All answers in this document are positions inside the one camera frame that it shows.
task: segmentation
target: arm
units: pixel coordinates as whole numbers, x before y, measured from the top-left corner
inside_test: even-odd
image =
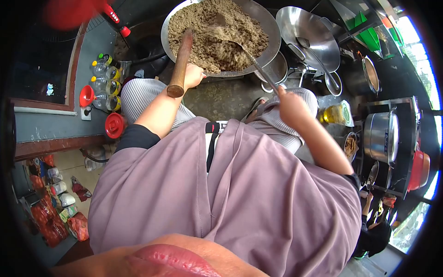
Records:
[[[345,153],[320,122],[311,116],[304,100],[298,95],[287,93],[282,86],[278,89],[280,117],[306,141],[315,163],[337,174],[353,174],[354,170]]]
[[[372,199],[374,198],[374,196],[372,195],[372,193],[369,193],[368,194],[368,197],[366,197],[366,204],[365,204],[365,206],[363,207],[363,210],[361,211],[361,214],[362,215],[366,215],[366,216],[368,216],[368,214],[369,214],[369,208],[371,207],[371,202],[372,202]]]
[[[202,68],[188,64],[184,83],[185,92],[189,88],[198,85],[204,77],[206,76],[203,74]],[[183,96],[179,98],[169,97],[166,93],[166,88],[163,89],[146,107],[134,124],[146,127],[159,136],[160,139],[164,138],[171,130],[182,98]]]

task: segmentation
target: electrical outlet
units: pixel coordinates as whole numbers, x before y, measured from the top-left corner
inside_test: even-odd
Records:
[[[80,109],[82,110],[82,112],[81,112],[82,120],[91,120],[91,107],[89,107],[89,106],[80,107]]]

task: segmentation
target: hand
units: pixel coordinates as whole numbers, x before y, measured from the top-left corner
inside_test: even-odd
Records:
[[[311,112],[305,101],[292,92],[287,92],[282,86],[278,87],[280,98],[280,118],[286,125],[297,131],[300,124],[312,120]]]
[[[203,74],[203,68],[198,67],[195,64],[188,63],[185,73],[185,91],[187,91],[191,87],[197,86],[203,78],[206,78],[206,75]]]
[[[370,202],[372,202],[372,199],[374,198],[374,195],[370,192],[369,194],[368,194],[368,196],[366,197],[366,201],[369,201],[369,203]]]

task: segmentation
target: frying pan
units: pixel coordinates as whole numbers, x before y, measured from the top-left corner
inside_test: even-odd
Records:
[[[177,57],[174,56],[171,48],[169,47],[169,39],[168,39],[169,20],[176,12],[178,12],[182,8],[189,6],[191,4],[200,3],[202,1],[204,0],[186,0],[182,2],[169,13],[165,21],[163,22],[162,31],[161,31],[162,46],[168,57],[173,62],[175,62]],[[275,58],[280,49],[281,36],[277,22],[275,21],[274,17],[263,6],[259,5],[254,1],[233,0],[233,2],[236,3],[237,5],[240,5],[241,8],[243,9],[243,12],[245,12],[251,18],[256,19],[258,22],[260,22],[260,26],[263,28],[263,31],[269,36],[268,47],[265,49],[265,51],[263,51],[261,56],[256,59],[257,63],[261,67],[264,67]],[[252,73],[256,70],[257,69],[255,68],[255,66],[251,65],[242,71],[221,71],[220,73],[207,73],[206,75],[211,77],[236,77]]]
[[[310,49],[315,52],[329,72],[334,72],[340,65],[340,50],[334,36],[320,19],[320,16],[297,7],[281,8],[276,16],[284,42],[292,44],[289,48],[304,63],[315,69],[322,70],[322,66],[311,51],[299,45],[297,37],[308,39],[311,44]]]

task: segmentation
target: tiled floor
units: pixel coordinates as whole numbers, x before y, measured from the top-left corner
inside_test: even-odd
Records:
[[[106,151],[106,158],[109,158],[111,153],[115,151],[115,148],[112,145],[104,145],[104,148]],[[80,184],[93,194],[98,178],[103,172],[104,167],[93,171],[87,171],[85,168],[84,159],[85,158],[80,150],[58,152],[54,154],[54,166],[58,168],[60,174],[63,176],[63,181],[67,186],[67,192],[69,192],[75,198],[75,204],[77,205],[78,210],[87,218],[91,198],[84,202],[80,201],[77,194],[72,192],[71,176],[75,176]]]

